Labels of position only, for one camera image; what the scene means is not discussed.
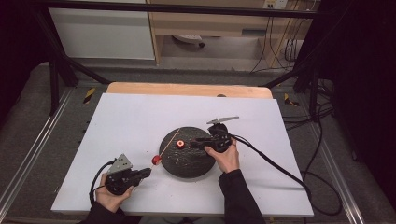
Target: red object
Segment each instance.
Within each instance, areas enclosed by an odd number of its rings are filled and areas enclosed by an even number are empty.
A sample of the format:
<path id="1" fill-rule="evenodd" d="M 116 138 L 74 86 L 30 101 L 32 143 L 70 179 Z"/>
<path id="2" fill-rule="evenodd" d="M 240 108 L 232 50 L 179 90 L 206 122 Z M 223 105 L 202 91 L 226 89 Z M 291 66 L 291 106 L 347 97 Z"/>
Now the red object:
<path id="1" fill-rule="evenodd" d="M 184 144 L 184 141 L 183 141 L 183 140 L 178 140 L 178 141 L 176 142 L 176 147 L 177 147 L 178 149 L 183 149 L 184 146 L 186 146 L 186 145 Z"/>
<path id="2" fill-rule="evenodd" d="M 151 160 L 152 164 L 154 165 L 158 165 L 161 162 L 161 156 L 160 155 L 156 155 L 155 157 L 152 158 Z"/>

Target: white panel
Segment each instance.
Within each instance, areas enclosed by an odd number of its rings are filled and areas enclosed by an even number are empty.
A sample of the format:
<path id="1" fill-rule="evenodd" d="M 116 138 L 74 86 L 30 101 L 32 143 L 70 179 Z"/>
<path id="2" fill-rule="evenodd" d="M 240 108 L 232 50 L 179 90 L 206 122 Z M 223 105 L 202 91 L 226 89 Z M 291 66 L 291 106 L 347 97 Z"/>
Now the white panel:
<path id="1" fill-rule="evenodd" d="M 276 100 L 103 94 L 77 155 L 52 206 L 63 213 L 87 212 L 88 191 L 97 170 L 125 153 L 135 169 L 151 166 L 163 138 L 184 126 L 207 130 L 215 118 L 239 116 L 225 122 L 230 133 L 250 141 L 284 169 L 299 177 Z M 304 189 L 238 143 L 240 165 L 247 184 L 266 216 L 312 216 Z M 170 175 L 161 165 L 136 188 L 122 208 L 138 215 L 220 216 L 223 196 L 215 165 L 207 174 L 182 179 Z"/>
<path id="2" fill-rule="evenodd" d="M 51 8 L 50 14 L 70 57 L 154 60 L 147 12 Z"/>

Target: yellow and black tape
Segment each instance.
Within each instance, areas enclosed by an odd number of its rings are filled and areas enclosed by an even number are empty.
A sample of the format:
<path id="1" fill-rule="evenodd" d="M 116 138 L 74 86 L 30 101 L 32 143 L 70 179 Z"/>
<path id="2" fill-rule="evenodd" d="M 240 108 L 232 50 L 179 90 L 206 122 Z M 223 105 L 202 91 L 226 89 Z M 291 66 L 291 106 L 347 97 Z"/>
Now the yellow and black tape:
<path id="1" fill-rule="evenodd" d="M 90 88 L 87 91 L 87 94 L 85 95 L 84 101 L 82 103 L 83 104 L 88 104 L 90 102 L 94 92 L 95 92 L 95 88 Z"/>
<path id="2" fill-rule="evenodd" d="M 285 105 L 294 105 L 294 106 L 299 106 L 300 104 L 298 102 L 293 102 L 289 99 L 289 95 L 285 93 Z"/>

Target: black round disc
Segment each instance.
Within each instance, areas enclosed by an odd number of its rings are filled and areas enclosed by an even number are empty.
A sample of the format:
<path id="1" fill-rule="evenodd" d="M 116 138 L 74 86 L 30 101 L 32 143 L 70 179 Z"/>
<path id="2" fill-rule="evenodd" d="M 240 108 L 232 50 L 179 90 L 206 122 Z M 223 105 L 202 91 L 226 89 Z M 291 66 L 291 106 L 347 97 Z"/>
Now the black round disc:
<path id="1" fill-rule="evenodd" d="M 165 136 L 160 146 L 160 154 L 177 132 L 177 129 Z M 195 178 L 206 174 L 215 164 L 215 159 L 199 148 L 189 148 L 193 138 L 210 137 L 204 130 L 194 127 L 182 127 L 168 148 L 161 155 L 163 167 L 172 175 L 182 178 Z M 183 149 L 177 148 L 177 141 L 184 141 Z"/>

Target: hand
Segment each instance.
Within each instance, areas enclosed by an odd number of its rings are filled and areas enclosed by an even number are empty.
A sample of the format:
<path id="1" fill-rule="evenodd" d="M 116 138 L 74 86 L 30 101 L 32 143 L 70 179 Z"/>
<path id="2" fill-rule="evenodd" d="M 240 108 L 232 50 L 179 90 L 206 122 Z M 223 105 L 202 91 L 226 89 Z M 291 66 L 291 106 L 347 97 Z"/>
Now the hand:
<path id="1" fill-rule="evenodd" d="M 107 174 L 102 174 L 102 179 L 100 180 L 100 186 L 104 186 L 106 182 Z M 104 208 L 112 213 L 116 213 L 122 202 L 131 197 L 132 189 L 134 186 L 128 188 L 122 195 L 114 195 L 110 193 L 106 187 L 101 187 L 95 191 L 96 201 L 101 204 Z"/>
<path id="2" fill-rule="evenodd" d="M 239 169 L 239 152 L 236 149 L 236 140 L 232 138 L 232 141 L 230 147 L 223 153 L 218 153 L 212 147 L 205 147 L 207 154 L 216 160 L 220 170 L 224 173 Z"/>

